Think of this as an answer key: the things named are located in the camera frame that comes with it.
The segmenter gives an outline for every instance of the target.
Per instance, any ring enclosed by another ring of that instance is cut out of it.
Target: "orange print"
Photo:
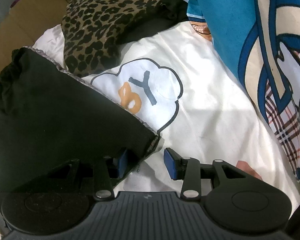
[[[131,91],[131,87],[128,82],[125,82],[123,86],[118,90],[119,97],[121,99],[120,105],[125,109],[128,109],[131,113],[136,114],[141,109],[141,99],[137,93]],[[134,106],[129,108],[129,104],[134,101]]]

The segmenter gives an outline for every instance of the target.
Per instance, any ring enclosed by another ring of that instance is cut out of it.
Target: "cloud print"
[[[180,78],[149,58],[136,59],[98,76],[84,78],[114,102],[160,133],[178,114]]]

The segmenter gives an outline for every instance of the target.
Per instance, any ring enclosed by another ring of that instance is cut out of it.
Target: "plaid pattern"
[[[288,157],[293,173],[300,168],[300,122],[293,100],[278,113],[269,80],[266,84],[266,115],[269,126]]]

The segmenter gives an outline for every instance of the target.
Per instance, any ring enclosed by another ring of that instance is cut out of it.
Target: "silver screw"
[[[199,193],[196,190],[188,189],[183,192],[183,195],[186,198],[196,198],[197,196],[199,196]]]
[[[103,189],[103,190],[99,190],[97,193],[96,193],[96,196],[98,198],[107,198],[107,197],[110,197],[111,196],[111,192],[107,189]]]

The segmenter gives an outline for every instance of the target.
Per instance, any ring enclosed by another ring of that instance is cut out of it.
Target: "leopard print clothing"
[[[72,0],[61,24],[69,71],[83,77],[116,66],[118,36],[162,6],[161,0]]]

